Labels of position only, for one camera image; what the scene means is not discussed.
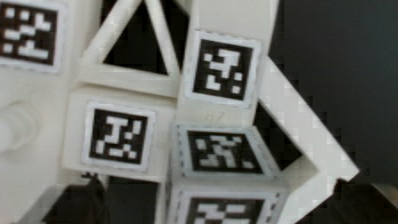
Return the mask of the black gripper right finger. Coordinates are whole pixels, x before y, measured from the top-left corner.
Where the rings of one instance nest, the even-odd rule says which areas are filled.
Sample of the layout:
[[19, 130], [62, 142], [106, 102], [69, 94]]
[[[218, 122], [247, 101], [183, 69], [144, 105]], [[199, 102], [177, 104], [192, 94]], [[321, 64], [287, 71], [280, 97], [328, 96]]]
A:
[[371, 184], [339, 180], [330, 197], [295, 224], [398, 224], [398, 207]]

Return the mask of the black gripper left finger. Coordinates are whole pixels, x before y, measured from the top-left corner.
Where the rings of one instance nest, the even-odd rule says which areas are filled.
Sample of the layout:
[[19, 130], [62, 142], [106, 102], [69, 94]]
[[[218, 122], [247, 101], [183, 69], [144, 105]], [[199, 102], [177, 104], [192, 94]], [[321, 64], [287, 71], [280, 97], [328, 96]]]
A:
[[99, 175], [83, 173], [80, 180], [46, 189], [16, 224], [110, 224]]

